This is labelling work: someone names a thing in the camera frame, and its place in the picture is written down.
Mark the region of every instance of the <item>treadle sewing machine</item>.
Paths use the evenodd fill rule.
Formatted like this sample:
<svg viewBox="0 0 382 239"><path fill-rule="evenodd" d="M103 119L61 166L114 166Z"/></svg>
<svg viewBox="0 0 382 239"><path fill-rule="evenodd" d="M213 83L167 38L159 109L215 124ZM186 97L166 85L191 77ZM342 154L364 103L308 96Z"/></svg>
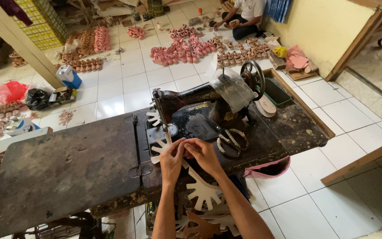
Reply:
<svg viewBox="0 0 382 239"><path fill-rule="evenodd" d="M255 62L247 61L241 76L253 91L252 100L263 95L263 74L293 97L278 106L272 118L262 116L252 101L233 113L226 99L206 83L180 93L156 89L152 110L133 111L11 144L0 169L0 238L43 223L60 224L69 215L89 208L94 218L101 218L160 198L160 164L151 162L157 155L151 147L166 131L172 141L198 137L212 143L227 174L325 145L334 133L275 70L262 71ZM228 78L221 75L218 80L228 82ZM162 126L148 121L146 113L155 109ZM238 157L221 154L213 122L243 132L248 149ZM195 160L187 162L206 182L213 180ZM182 170L177 191L192 182Z"/></svg>

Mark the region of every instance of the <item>black plastic bag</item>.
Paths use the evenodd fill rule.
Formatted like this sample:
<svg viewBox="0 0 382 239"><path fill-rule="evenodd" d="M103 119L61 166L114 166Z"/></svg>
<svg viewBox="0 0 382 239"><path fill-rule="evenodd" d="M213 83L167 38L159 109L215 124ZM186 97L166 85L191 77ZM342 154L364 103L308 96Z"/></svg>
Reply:
<svg viewBox="0 0 382 239"><path fill-rule="evenodd" d="M51 93L41 89L28 90L25 105L32 111L39 111L48 106Z"/></svg>

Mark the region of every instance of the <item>man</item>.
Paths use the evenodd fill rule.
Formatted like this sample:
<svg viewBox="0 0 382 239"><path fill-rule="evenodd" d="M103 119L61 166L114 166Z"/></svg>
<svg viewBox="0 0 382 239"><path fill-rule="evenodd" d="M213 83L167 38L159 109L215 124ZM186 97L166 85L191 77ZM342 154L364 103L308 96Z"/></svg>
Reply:
<svg viewBox="0 0 382 239"><path fill-rule="evenodd" d="M229 27L230 21L238 19L240 23L231 27L235 40L240 40L255 32L257 33L256 37L259 37L263 34L263 31L259 31L258 28L262 20L265 5L266 0L236 0L234 9L230 12L222 13L222 21L216 23L214 29L218 29L224 23ZM236 14L240 7L243 9L241 15Z"/></svg>
<svg viewBox="0 0 382 239"><path fill-rule="evenodd" d="M173 197L183 156L194 157L201 168L215 178L243 239L274 239L260 215L226 176L212 144L198 138L179 139L160 154L162 196L157 209L152 239L176 238Z"/></svg>

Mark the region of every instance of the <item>yellow wall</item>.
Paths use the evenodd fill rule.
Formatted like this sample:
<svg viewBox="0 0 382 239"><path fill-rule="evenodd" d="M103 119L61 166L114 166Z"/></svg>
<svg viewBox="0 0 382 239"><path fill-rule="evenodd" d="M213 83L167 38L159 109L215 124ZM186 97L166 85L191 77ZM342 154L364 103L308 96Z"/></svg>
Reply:
<svg viewBox="0 0 382 239"><path fill-rule="evenodd" d="M288 21L269 19L263 29L284 46L298 44L325 78L373 13L348 0L294 0Z"/></svg>

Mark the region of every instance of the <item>pink fabric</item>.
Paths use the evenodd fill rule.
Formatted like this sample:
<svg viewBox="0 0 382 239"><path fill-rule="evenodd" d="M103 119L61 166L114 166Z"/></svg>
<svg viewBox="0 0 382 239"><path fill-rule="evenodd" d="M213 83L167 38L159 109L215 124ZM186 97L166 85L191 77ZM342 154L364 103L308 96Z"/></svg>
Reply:
<svg viewBox="0 0 382 239"><path fill-rule="evenodd" d="M287 60L285 64L285 69L287 71L305 68L307 66L307 62L309 61L303 50L300 49L298 45L294 45L287 49L285 59Z"/></svg>
<svg viewBox="0 0 382 239"><path fill-rule="evenodd" d="M267 175L267 174L263 174L263 173L259 173L259 172L253 171L255 169L260 169L260 168L264 168L264 167L267 167L267 166L270 166L270 165L278 164L279 162L282 162L284 160L287 160L288 162L285 165L285 167L280 171L280 173L278 173L277 175ZM290 167L290 163L291 163L290 156L286 156L285 158L277 160L277 161L268 162L268 163L265 163L265 164L249 167L249 168L246 168L244 170L243 177L250 178L250 179L252 179L252 178L262 178L262 179L276 178L276 177L278 177L280 175L283 175L288 170L288 168Z"/></svg>

